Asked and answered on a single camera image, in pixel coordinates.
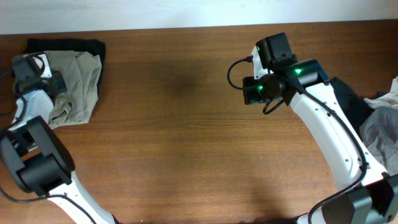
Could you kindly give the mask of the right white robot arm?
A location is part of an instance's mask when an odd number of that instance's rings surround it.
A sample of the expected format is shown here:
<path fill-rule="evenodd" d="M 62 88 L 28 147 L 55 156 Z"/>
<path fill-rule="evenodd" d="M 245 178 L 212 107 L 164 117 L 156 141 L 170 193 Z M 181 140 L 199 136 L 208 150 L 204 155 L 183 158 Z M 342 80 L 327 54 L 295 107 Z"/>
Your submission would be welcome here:
<path fill-rule="evenodd" d="M 329 165 L 337 193 L 287 223 L 389 223 L 397 216 L 397 176 L 371 155 L 343 113 L 316 60 L 263 67 L 248 56 L 254 75 L 243 80 L 247 105 L 285 103 L 309 129 Z"/>

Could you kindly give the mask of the khaki cargo shorts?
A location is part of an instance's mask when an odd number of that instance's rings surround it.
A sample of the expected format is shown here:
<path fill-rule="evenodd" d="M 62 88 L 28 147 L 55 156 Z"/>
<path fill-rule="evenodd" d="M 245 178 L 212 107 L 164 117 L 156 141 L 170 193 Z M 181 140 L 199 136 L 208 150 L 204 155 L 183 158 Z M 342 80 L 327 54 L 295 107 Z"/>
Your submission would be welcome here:
<path fill-rule="evenodd" d="M 51 70 L 62 73 L 67 85 L 67 92 L 59 94 L 55 101 L 41 89 L 18 93 L 17 110 L 14 115 L 12 130 L 26 125 L 37 116 L 41 116 L 52 128 L 86 124 L 98 101 L 97 82 L 100 76 L 99 56 L 88 52 L 44 51 L 50 62 Z"/>

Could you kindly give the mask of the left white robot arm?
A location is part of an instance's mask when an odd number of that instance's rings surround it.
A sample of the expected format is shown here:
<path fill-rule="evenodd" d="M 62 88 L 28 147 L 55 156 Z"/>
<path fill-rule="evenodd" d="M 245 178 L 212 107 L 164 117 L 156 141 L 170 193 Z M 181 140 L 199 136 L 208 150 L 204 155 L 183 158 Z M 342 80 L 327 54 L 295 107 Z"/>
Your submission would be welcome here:
<path fill-rule="evenodd" d="M 14 203 L 50 201 L 75 223 L 117 223 L 84 188 L 72 155 L 48 124 L 55 98 L 67 91 L 61 73 L 12 72 L 17 111 L 1 131 L 1 159 L 17 186 L 36 198 L 1 195 Z"/>

